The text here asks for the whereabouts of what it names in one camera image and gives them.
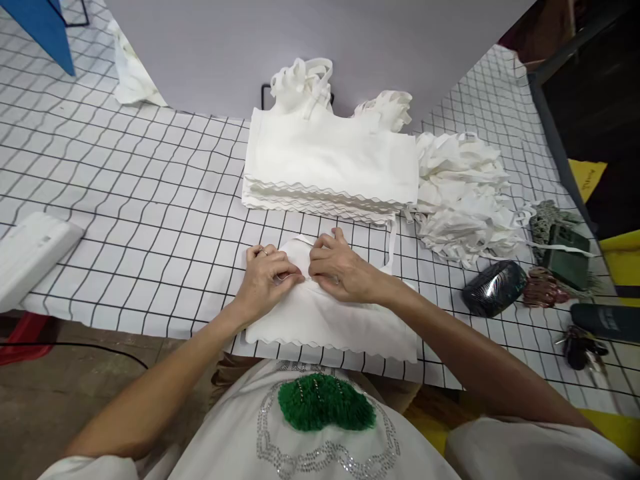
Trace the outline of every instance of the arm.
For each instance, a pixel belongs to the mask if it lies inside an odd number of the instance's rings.
[[[290,275],[276,286],[273,278],[280,273]],[[247,271],[235,300],[112,400],[72,440],[65,456],[144,457],[226,342],[269,312],[300,281],[300,270],[273,245],[248,249]]]
[[[351,251],[340,228],[334,232],[335,239],[323,235],[310,254],[309,274],[326,292],[341,301],[378,303],[392,310],[494,415],[596,430],[528,366],[401,280],[362,260]]]

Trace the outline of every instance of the sleeve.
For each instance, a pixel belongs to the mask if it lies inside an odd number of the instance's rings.
[[[132,459],[68,457],[50,466],[38,480],[138,480],[138,472]]]
[[[636,478],[640,467],[598,433],[481,418],[452,431],[445,458],[465,480]]]

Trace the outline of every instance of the red stool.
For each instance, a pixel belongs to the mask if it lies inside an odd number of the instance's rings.
[[[26,312],[7,340],[8,343],[36,342],[49,317]],[[0,348],[0,365],[44,357],[53,345],[22,345]]]

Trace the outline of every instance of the white shirt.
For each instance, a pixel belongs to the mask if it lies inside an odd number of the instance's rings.
[[[454,470],[402,415],[370,396],[373,429],[296,431],[280,411],[279,386],[319,371],[348,381],[339,369],[264,360],[222,396],[182,456],[172,447],[152,468],[112,456],[70,457],[40,479],[586,480],[640,473],[620,449],[590,430],[494,419],[468,423],[450,434],[447,458]]]

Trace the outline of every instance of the grid-patterned tablecloth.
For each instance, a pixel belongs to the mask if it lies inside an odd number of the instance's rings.
[[[87,0],[91,26],[69,29],[77,77],[62,72],[6,12],[0,14],[0,235],[33,211],[86,229],[84,239],[24,299],[28,311],[96,328],[186,338],[233,299],[247,246],[282,245],[342,226],[362,257],[385,262],[386,230],[295,212],[247,210],[240,202],[249,122],[142,103],[120,106],[103,0]],[[76,0],[69,21],[82,18]],[[524,69],[493,47],[424,119],[424,131],[477,132],[502,152],[513,206],[553,199],[577,212],[547,150]],[[469,315],[460,291],[474,270],[420,246],[400,219],[394,274],[528,364],[577,407],[640,417],[640,347],[615,342],[606,357],[610,386],[566,366],[554,345],[570,323],[569,304],[546,310],[516,302],[495,319]],[[586,226],[583,233],[592,237]],[[593,251],[599,251],[592,241]],[[531,251],[518,262],[528,269]],[[602,257],[592,261],[609,296]],[[454,389],[460,383],[426,343],[419,361],[292,344],[248,344],[238,355],[321,363]]]

